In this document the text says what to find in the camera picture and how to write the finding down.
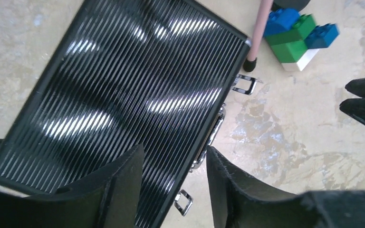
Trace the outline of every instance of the black briefcase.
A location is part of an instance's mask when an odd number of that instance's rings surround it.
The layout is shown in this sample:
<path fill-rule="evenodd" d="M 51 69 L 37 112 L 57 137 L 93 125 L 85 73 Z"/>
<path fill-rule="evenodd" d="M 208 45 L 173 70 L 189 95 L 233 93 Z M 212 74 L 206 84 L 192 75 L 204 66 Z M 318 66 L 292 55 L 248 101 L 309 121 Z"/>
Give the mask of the black briefcase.
<path fill-rule="evenodd" d="M 159 227 L 203 161 L 249 49 L 193 0 L 85 0 L 0 140 L 0 185 L 53 193 L 142 144 L 135 225 Z M 256 81 L 239 78 L 251 88 L 233 89 L 250 94 Z"/>

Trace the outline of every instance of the black rubber tip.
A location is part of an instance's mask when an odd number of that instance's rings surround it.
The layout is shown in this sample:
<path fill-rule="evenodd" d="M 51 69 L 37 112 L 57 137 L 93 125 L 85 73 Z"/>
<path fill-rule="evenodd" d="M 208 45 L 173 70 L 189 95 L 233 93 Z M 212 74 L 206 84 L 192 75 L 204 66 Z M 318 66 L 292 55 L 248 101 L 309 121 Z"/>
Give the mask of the black rubber tip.
<path fill-rule="evenodd" d="M 272 5 L 272 11 L 277 11 L 279 9 L 292 8 L 297 11 L 304 9 L 310 0 L 274 0 Z"/>
<path fill-rule="evenodd" d="M 255 69 L 255 66 L 257 65 L 257 59 L 255 59 L 254 61 L 249 61 L 248 59 L 246 59 L 246 61 L 244 61 L 243 64 L 243 69 L 246 72 L 252 72 Z"/>

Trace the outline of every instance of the blue lego brick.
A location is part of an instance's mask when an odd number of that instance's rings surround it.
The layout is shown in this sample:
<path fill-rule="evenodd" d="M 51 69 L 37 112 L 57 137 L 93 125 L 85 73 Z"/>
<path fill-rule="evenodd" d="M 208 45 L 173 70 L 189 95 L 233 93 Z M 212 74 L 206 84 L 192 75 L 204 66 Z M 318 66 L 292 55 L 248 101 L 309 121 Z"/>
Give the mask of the blue lego brick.
<path fill-rule="evenodd" d="M 304 42 L 308 49 L 327 48 L 338 35 L 339 32 L 336 24 L 316 26 Z"/>
<path fill-rule="evenodd" d="M 289 31 L 299 18 L 300 14 L 295 9 L 279 9 L 271 12 L 265 27 L 264 37 Z"/>

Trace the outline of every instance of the white lego brick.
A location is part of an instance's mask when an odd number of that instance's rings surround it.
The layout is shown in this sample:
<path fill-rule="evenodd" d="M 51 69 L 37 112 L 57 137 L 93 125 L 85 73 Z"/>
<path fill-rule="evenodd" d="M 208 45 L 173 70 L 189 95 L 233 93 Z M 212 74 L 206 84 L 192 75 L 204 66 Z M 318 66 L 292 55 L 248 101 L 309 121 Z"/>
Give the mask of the white lego brick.
<path fill-rule="evenodd" d="M 286 71 L 302 71 L 320 49 L 309 49 L 296 63 L 282 63 Z"/>

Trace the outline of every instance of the lego block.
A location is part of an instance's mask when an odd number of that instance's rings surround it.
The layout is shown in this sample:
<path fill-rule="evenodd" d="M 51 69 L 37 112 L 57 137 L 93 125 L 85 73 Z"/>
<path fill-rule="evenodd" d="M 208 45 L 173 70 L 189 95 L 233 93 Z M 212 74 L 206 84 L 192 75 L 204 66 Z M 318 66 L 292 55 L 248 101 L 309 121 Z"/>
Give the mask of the lego block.
<path fill-rule="evenodd" d="M 265 27 L 264 37 L 289 31 L 299 18 L 300 14 L 295 9 L 279 9 L 271 12 Z"/>
<path fill-rule="evenodd" d="M 316 26 L 304 42 L 308 49 L 327 48 L 338 35 L 339 32 L 336 24 Z"/>
<path fill-rule="evenodd" d="M 271 49 L 280 63 L 296 63 L 307 51 L 303 40 L 272 45 Z"/>
<path fill-rule="evenodd" d="M 303 14 L 289 31 L 267 36 L 265 39 L 270 46 L 304 40 L 315 27 L 316 22 L 313 16 Z"/>
<path fill-rule="evenodd" d="M 302 71 L 308 63 L 314 58 L 319 49 L 309 49 L 296 63 L 282 63 L 286 71 Z"/>

